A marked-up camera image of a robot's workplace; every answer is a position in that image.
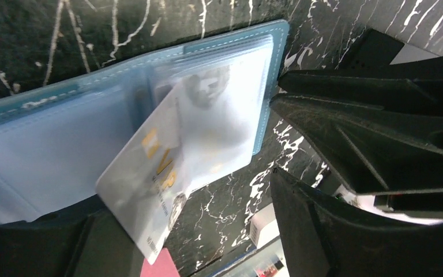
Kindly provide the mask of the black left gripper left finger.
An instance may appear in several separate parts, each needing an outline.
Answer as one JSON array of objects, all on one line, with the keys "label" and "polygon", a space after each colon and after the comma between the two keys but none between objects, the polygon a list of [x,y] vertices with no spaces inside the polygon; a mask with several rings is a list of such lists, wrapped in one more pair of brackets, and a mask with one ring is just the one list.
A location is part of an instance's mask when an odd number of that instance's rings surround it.
[{"label": "black left gripper left finger", "polygon": [[143,263],[101,199],[0,224],[0,276],[140,276]]}]

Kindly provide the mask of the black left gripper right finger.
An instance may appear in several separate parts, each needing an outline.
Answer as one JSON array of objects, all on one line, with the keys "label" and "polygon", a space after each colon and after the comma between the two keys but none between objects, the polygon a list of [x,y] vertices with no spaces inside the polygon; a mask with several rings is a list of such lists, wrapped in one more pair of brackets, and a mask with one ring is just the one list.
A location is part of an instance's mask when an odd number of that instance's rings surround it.
[{"label": "black left gripper right finger", "polygon": [[281,168],[270,188],[290,276],[443,276],[443,223],[367,212]]}]

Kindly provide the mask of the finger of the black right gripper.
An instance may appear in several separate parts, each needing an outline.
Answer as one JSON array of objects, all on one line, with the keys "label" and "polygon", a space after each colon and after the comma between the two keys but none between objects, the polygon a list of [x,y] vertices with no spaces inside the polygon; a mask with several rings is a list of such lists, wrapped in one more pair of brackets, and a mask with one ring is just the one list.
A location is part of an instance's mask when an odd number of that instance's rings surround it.
[{"label": "finger of the black right gripper", "polygon": [[443,192],[443,117],[284,93],[271,108],[356,194]]},{"label": "finger of the black right gripper", "polygon": [[443,57],[361,69],[293,70],[290,95],[363,107],[443,107]]}]

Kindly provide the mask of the pink plastic tray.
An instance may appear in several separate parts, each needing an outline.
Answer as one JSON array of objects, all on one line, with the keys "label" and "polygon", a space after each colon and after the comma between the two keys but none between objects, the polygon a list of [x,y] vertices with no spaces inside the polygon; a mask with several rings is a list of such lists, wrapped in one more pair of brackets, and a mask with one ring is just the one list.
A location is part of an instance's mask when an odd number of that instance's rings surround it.
[{"label": "pink plastic tray", "polygon": [[180,277],[180,274],[168,249],[163,248],[153,264],[144,259],[140,277]]}]

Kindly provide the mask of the blue leather card holder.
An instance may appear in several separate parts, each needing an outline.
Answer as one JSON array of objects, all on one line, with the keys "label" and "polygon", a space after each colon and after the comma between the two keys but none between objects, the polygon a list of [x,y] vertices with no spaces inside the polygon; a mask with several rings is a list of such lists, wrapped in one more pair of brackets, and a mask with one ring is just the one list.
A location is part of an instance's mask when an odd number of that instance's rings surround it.
[{"label": "blue leather card holder", "polygon": [[153,198],[166,156],[175,190],[249,164],[261,148],[286,20],[161,48],[0,99],[0,224],[96,194]]}]

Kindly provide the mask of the single grey credit card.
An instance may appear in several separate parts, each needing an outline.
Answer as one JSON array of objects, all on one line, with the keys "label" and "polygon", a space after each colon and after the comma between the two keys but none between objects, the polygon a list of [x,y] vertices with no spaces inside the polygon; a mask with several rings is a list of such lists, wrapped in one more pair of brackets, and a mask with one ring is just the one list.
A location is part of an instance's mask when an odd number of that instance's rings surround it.
[{"label": "single grey credit card", "polygon": [[171,87],[96,183],[149,263],[189,195],[250,163],[262,86],[194,74]]}]

